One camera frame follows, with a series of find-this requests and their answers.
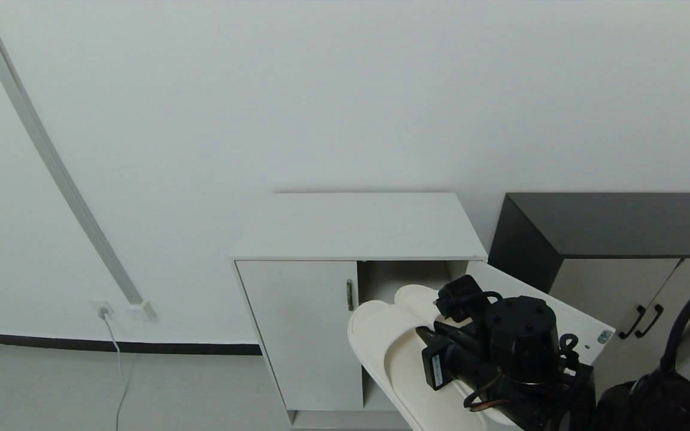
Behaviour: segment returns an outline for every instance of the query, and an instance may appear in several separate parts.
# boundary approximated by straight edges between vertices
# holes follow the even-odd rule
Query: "white wall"
[[[227,252],[273,191],[452,190],[484,244],[505,191],[690,191],[689,2],[0,0],[0,33],[161,317],[131,338],[254,340]]]

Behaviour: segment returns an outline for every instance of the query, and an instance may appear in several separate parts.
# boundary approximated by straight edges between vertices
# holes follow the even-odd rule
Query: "black handle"
[[[643,338],[648,333],[648,331],[651,330],[654,324],[656,324],[656,321],[659,320],[659,317],[661,317],[661,314],[664,312],[664,308],[660,305],[660,303],[657,303],[656,306],[653,307],[653,310],[656,310],[656,317],[653,318],[651,324],[649,324],[643,332],[640,332],[639,330],[635,331],[634,336],[636,336],[637,338]]]
[[[637,316],[637,321],[634,322],[634,325],[632,325],[629,331],[619,333],[619,338],[621,338],[622,340],[626,340],[627,338],[629,338],[629,336],[632,335],[632,331],[634,331],[634,328],[636,328],[637,325],[640,324],[640,321],[643,319],[643,316],[645,315],[645,306],[638,305],[637,312],[640,313],[640,315]]]

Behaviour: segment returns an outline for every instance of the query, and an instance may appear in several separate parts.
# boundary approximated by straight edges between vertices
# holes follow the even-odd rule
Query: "cabinet door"
[[[651,303],[678,263],[679,259],[567,259],[561,265],[549,294],[616,328],[594,363],[597,393],[651,371],[649,358],[622,351],[634,335],[620,335],[629,333],[639,316],[636,308]]]
[[[549,294],[573,308],[628,331],[638,305],[648,306],[679,259],[566,259]]]
[[[348,280],[358,305],[356,262],[236,265],[287,409],[363,409],[361,363],[347,339]]]
[[[672,325],[689,299],[690,259],[685,259],[648,305],[637,330],[627,340],[622,341],[621,346],[613,354],[601,357],[598,361],[595,373],[597,389],[605,390],[615,384],[637,380],[655,370],[667,346]],[[660,313],[657,312],[656,306],[660,306]],[[653,320],[657,314],[660,315],[654,324]]]
[[[667,339],[670,336],[672,325],[682,307],[690,299],[690,259],[682,261],[667,283],[662,287],[661,292],[653,299],[653,302],[648,306],[648,313],[646,313],[643,321],[640,322],[641,332],[644,332],[651,326],[653,318],[656,316],[654,308],[660,306],[661,316],[656,321],[656,324],[651,326],[648,333],[645,333],[642,338],[637,334],[633,335],[630,340],[634,341],[637,355],[646,355],[658,360],[664,353],[667,346]]]

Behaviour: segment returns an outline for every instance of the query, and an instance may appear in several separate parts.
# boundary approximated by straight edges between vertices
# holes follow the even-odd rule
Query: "cabinet shelf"
[[[395,292],[406,284],[440,289],[451,279],[448,264],[446,261],[358,262],[358,302],[393,303]]]

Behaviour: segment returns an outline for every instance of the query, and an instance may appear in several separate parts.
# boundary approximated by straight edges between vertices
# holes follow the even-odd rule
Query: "motor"
[[[483,292],[465,275],[446,284],[435,305],[463,324],[416,328],[427,344],[422,361],[433,390],[461,380],[473,388],[465,409],[495,408],[525,431],[589,429],[593,368],[579,362],[576,335],[558,338],[555,312],[544,300]]]

